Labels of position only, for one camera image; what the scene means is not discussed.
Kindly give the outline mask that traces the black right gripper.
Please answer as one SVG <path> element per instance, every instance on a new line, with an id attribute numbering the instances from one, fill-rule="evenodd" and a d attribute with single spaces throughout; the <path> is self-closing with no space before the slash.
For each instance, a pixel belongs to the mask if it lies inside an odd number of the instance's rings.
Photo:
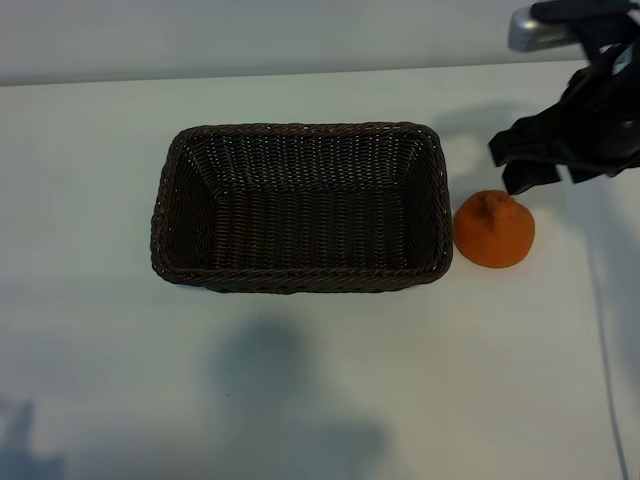
<path id="1" fill-rule="evenodd" d="M 561 181 L 581 183 L 639 166 L 639 46 L 614 46 L 576 71 L 557 103 L 518 119 L 488 143 L 510 195 Z"/>

